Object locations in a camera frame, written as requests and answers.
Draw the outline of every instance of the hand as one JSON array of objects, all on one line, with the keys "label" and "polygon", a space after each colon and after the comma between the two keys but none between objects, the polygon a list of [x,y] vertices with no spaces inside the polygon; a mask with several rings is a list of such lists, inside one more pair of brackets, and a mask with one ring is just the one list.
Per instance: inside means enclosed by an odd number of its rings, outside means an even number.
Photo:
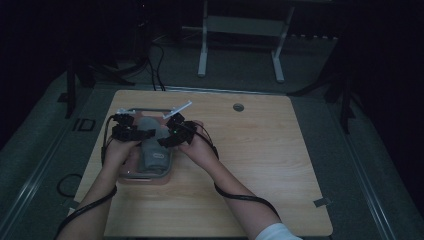
[{"label": "hand", "polygon": [[[194,122],[203,126],[203,123],[200,121]],[[203,128],[200,126],[196,126],[196,132],[204,136],[205,139],[208,139],[208,136],[203,132]],[[190,145],[182,144],[178,146],[178,149],[184,152],[194,163],[206,171],[208,171],[214,163],[218,162],[218,158],[212,148],[204,139],[197,136],[197,134],[194,135]]]},{"label": "hand", "polygon": [[110,138],[109,141],[103,167],[113,167],[116,169],[119,169],[128,158],[131,150],[140,143],[140,141],[122,142],[113,138]]}]

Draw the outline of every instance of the shirt sleeve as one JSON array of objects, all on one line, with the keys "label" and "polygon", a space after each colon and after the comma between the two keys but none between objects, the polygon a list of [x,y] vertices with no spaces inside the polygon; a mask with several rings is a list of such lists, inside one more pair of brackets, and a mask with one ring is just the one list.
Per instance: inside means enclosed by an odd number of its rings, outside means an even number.
[{"label": "shirt sleeve", "polygon": [[275,223],[259,233],[256,240],[301,240],[293,235],[282,223]]}]

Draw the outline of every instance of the forearm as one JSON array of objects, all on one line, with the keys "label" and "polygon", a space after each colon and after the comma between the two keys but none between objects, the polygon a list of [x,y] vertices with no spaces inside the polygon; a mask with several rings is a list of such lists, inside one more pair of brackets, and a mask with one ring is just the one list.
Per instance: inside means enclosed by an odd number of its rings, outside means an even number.
[{"label": "forearm", "polygon": [[[77,210],[107,196],[115,187],[117,178],[115,169],[102,168]],[[103,239],[111,202],[112,199],[108,199],[75,218],[66,225],[58,239]]]},{"label": "forearm", "polygon": [[[205,170],[224,192],[232,195],[255,196],[221,162],[213,161]],[[271,224],[281,222],[278,216],[262,203],[224,199],[249,239],[255,239],[263,229]]]}]

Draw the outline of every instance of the table top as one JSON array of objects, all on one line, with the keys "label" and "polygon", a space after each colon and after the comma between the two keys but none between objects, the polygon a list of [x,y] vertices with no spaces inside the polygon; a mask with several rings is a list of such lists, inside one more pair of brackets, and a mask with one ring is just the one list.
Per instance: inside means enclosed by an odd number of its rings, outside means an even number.
[{"label": "table top", "polygon": [[[257,196],[271,202],[295,235],[331,235],[326,207],[314,204],[323,196],[288,97],[121,90],[106,119],[119,108],[171,109],[188,100],[193,104],[182,115],[204,123],[224,165]],[[244,110],[235,111],[236,103]],[[82,200],[100,171],[105,123],[76,201]],[[165,185],[117,184],[105,236],[245,236],[207,173],[178,150],[172,161]]]}]

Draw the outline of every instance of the gray floor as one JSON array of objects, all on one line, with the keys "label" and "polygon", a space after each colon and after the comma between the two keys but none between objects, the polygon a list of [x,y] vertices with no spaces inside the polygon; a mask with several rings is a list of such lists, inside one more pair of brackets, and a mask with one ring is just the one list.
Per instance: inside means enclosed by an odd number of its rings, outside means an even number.
[{"label": "gray floor", "polygon": [[[169,91],[284,95],[316,80],[335,44],[325,39],[288,39],[281,57],[286,82],[281,84],[274,79],[268,50],[230,49],[222,41],[212,44],[207,75],[198,78],[198,36],[187,36],[179,45],[166,37],[156,41],[164,49],[159,73]],[[153,47],[155,67],[160,56],[160,49]],[[147,69],[126,77],[137,83],[133,89],[152,90]],[[67,174],[83,174],[113,94],[123,88],[100,76],[94,89],[78,86],[77,109],[65,119],[66,105],[56,102],[66,90],[65,75],[51,84],[0,153],[2,239],[53,238],[70,202],[58,194],[56,184]],[[323,196],[332,202],[327,206],[332,239],[424,239],[423,219],[372,123],[352,104],[356,118],[350,119],[351,134],[345,135],[338,124],[340,103],[325,103],[325,89],[292,97],[292,102]],[[95,120],[93,131],[75,130],[77,119]],[[78,183],[70,179],[65,190],[75,192]]]}]

